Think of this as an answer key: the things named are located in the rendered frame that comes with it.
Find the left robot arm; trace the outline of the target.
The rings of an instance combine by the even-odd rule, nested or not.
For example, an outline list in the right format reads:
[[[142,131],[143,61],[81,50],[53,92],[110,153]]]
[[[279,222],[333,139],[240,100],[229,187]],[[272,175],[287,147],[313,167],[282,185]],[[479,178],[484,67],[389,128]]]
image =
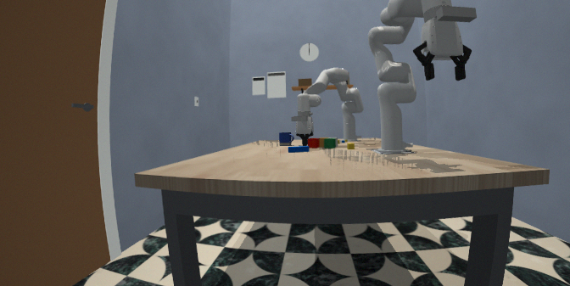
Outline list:
[[[416,85],[411,67],[405,62],[394,62],[391,52],[383,44],[401,44],[406,39],[415,18],[426,23],[438,21],[471,22],[477,18],[476,8],[451,7],[451,0],[389,0],[380,20],[384,25],[369,31],[368,42],[375,58],[381,84],[377,89],[381,114],[382,153],[404,153],[413,143],[402,142],[402,113],[397,104],[412,103],[416,99]],[[404,18],[403,18],[404,17]],[[409,18],[410,17],[410,18]]]

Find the red cube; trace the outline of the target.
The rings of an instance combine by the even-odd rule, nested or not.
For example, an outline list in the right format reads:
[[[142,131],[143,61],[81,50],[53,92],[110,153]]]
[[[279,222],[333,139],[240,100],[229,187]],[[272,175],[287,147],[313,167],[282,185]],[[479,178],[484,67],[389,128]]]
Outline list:
[[[319,138],[309,138],[308,146],[310,148],[319,148]]]

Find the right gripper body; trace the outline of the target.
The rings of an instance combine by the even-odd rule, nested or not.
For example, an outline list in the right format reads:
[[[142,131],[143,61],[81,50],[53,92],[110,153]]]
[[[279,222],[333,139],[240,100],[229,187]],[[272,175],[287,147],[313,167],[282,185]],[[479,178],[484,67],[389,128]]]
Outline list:
[[[308,116],[307,121],[296,121],[297,134],[310,134],[312,130],[314,132],[312,117]]]

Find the blue rectangular bar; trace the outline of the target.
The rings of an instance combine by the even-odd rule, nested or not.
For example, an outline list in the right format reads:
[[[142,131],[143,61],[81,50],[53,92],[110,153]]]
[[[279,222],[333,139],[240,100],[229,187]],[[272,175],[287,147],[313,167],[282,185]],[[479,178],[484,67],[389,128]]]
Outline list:
[[[288,152],[309,152],[309,146],[288,147]]]

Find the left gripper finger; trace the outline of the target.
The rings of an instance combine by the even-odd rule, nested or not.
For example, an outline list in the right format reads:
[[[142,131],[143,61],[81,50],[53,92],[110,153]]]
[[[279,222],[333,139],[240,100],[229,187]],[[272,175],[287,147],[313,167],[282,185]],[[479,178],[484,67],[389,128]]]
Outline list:
[[[450,56],[450,58],[454,61],[454,63],[456,64],[455,67],[455,79],[457,81],[465,79],[466,78],[466,72],[465,72],[465,64],[467,63],[467,61],[469,60],[469,56],[471,55],[472,50],[468,47],[466,47],[465,45],[463,45],[463,56]],[[459,61],[459,60],[460,61]]]
[[[415,48],[413,50],[413,53],[417,56],[417,59],[422,63],[422,66],[424,66],[426,81],[429,81],[434,78],[434,68],[433,68],[433,63],[431,62],[435,55],[430,54],[430,52],[428,52],[427,56],[422,54],[421,50],[424,49],[426,46],[427,42],[424,42],[422,45]]]

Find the green cube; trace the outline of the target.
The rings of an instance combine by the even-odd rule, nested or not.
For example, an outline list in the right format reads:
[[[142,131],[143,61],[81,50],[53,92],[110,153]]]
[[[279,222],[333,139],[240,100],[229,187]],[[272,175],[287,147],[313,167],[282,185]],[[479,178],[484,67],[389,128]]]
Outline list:
[[[334,149],[334,148],[336,148],[336,138],[325,138],[324,149]]]

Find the dark blue mug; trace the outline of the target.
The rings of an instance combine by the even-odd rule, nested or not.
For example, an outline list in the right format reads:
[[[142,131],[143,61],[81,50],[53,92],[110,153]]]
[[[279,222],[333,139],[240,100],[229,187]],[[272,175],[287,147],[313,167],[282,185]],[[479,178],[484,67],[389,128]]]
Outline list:
[[[279,145],[281,146],[288,146],[291,145],[291,136],[292,136],[292,141],[294,140],[294,136],[291,134],[291,132],[279,132]]]

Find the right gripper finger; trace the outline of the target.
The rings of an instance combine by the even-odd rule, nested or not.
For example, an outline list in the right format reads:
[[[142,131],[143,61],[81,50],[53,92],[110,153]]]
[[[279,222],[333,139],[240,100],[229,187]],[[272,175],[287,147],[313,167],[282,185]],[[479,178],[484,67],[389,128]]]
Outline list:
[[[308,139],[310,136],[313,136],[313,131],[311,131],[311,134],[305,134],[304,146],[307,146],[307,144],[308,144],[307,139]]]
[[[296,134],[296,136],[301,137],[301,139],[302,139],[302,144],[303,144],[303,146],[304,146],[305,135],[304,135],[304,134]]]

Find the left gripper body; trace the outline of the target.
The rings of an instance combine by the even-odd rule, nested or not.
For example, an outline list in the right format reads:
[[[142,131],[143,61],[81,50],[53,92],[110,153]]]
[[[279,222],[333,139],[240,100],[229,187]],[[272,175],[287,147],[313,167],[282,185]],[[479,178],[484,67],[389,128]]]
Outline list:
[[[461,33],[455,21],[431,18],[422,25],[422,44],[425,41],[427,46],[422,49],[422,54],[430,52],[435,55],[433,60],[451,60],[450,56],[463,54]]]

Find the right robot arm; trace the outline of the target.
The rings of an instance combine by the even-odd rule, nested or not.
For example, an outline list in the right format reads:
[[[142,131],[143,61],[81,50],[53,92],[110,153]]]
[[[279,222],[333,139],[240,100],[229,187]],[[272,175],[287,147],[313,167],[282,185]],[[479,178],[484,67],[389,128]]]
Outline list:
[[[321,104],[321,98],[317,94],[324,92],[330,82],[337,88],[342,101],[351,101],[342,104],[344,118],[344,139],[342,141],[357,141],[357,138],[361,136],[355,135],[355,118],[352,114],[362,112],[363,103],[358,89],[348,88],[346,83],[348,79],[347,70],[339,68],[324,70],[316,82],[304,91],[306,94],[298,95],[298,116],[291,117],[292,121],[307,121],[308,116],[313,115],[310,107],[317,107]]]

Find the orange cube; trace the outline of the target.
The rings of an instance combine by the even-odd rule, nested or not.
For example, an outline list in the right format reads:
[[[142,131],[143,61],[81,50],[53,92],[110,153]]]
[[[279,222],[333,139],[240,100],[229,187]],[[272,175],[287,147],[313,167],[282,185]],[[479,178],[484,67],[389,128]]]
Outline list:
[[[329,137],[321,137],[319,138],[319,147],[324,147],[324,139]]]

